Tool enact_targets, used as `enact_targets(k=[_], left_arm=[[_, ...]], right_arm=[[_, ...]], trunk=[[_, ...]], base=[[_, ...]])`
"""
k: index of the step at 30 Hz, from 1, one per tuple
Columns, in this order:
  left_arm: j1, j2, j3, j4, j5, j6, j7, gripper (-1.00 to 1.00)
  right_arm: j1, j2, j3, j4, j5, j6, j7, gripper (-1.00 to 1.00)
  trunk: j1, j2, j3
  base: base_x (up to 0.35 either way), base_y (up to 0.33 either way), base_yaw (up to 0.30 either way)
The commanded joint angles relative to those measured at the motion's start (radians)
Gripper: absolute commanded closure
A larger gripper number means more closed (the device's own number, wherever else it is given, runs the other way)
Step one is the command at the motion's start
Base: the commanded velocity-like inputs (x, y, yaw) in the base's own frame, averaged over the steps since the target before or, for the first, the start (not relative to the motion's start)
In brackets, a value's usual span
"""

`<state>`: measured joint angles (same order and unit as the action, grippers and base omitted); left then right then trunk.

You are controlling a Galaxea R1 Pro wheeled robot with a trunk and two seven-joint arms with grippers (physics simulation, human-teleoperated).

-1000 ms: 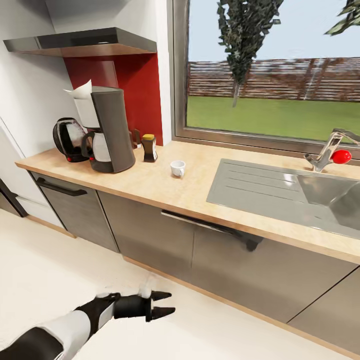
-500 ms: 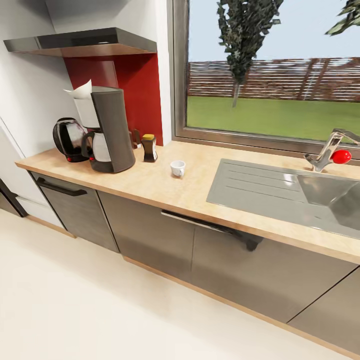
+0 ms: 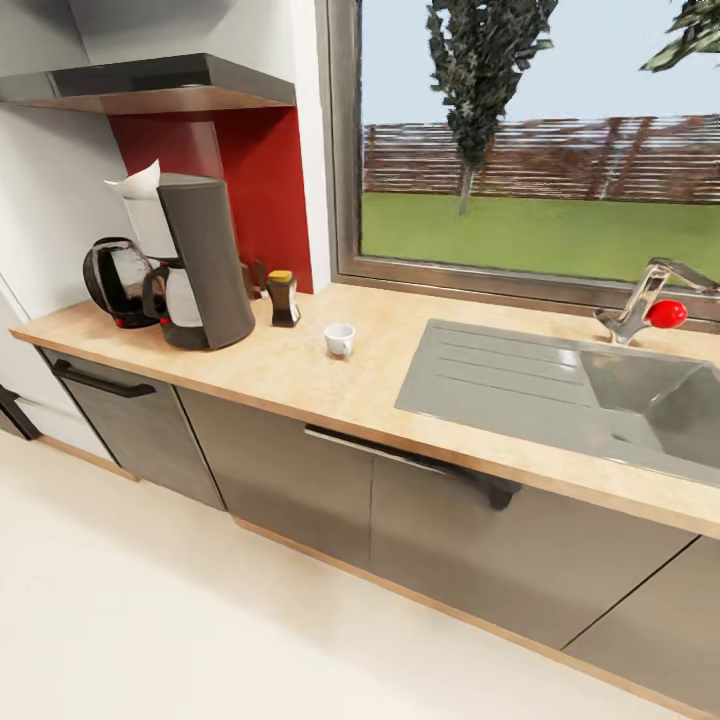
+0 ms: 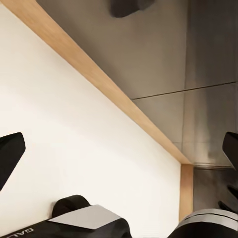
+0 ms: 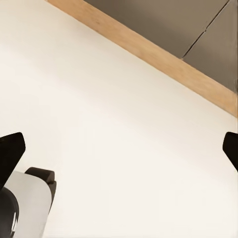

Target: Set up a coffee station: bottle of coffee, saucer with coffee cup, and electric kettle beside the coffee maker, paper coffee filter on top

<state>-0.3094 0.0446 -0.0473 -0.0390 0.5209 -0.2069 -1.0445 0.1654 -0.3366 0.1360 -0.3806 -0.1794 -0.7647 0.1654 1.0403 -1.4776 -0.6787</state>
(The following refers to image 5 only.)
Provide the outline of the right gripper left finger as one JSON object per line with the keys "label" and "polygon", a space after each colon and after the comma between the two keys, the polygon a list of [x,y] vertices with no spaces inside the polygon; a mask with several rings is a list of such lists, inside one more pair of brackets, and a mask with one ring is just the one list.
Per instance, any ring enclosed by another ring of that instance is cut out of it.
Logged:
{"label": "right gripper left finger", "polygon": [[22,132],[0,137],[0,192],[25,150]]}

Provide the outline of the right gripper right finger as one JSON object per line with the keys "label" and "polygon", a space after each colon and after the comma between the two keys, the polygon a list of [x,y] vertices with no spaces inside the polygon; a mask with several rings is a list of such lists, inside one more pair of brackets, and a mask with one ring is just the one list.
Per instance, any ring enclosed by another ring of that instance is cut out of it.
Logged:
{"label": "right gripper right finger", "polygon": [[238,171],[238,133],[227,132],[222,149]]}

